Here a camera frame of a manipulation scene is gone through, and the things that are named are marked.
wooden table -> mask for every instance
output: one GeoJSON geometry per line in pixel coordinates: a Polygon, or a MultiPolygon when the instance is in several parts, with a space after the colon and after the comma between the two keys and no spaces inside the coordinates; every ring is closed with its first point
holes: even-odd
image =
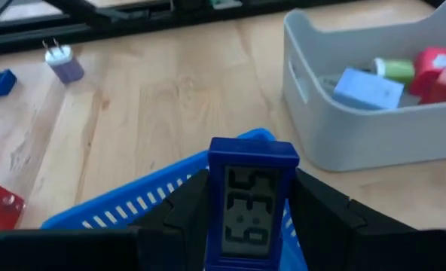
{"type": "MultiPolygon", "coordinates": [[[[420,20],[432,9],[375,0],[307,11],[331,30],[420,20]]],[[[413,227],[446,227],[446,160],[332,173],[304,159],[281,92],[283,17],[75,45],[86,75],[67,88],[42,50],[0,56],[0,70],[19,79],[0,98],[0,184],[27,199],[20,226],[206,149],[213,136],[262,126],[351,197],[413,227]]]]}

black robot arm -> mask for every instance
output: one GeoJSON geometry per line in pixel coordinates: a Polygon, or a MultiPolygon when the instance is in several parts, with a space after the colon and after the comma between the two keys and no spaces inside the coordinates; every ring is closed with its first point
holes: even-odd
{"type": "Polygon", "coordinates": [[[415,230],[300,169],[291,191],[310,271],[446,270],[446,230],[415,230]]]}
{"type": "Polygon", "coordinates": [[[201,271],[208,230],[208,170],[193,175],[124,229],[0,232],[0,271],[201,271]]]}

gray storage bin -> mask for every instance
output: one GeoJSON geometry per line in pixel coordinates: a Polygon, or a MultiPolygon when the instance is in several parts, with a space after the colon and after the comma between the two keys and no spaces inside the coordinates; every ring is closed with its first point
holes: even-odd
{"type": "Polygon", "coordinates": [[[364,111],[332,100],[318,80],[376,56],[413,59],[429,46],[446,47],[446,2],[416,23],[343,32],[288,13],[283,93],[305,157],[332,171],[446,158],[446,102],[364,111]]]}

green object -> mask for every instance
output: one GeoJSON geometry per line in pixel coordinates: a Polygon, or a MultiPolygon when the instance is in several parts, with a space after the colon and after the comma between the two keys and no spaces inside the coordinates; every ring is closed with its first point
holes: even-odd
{"type": "Polygon", "coordinates": [[[414,79],[414,64],[407,59],[376,58],[372,63],[372,73],[381,77],[409,84],[414,79]]]}

blue digital clock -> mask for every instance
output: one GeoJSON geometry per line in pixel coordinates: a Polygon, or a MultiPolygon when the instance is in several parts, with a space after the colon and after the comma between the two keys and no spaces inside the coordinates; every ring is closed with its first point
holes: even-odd
{"type": "Polygon", "coordinates": [[[278,270],[285,199],[299,157],[288,142],[214,138],[206,271],[278,270]]]}

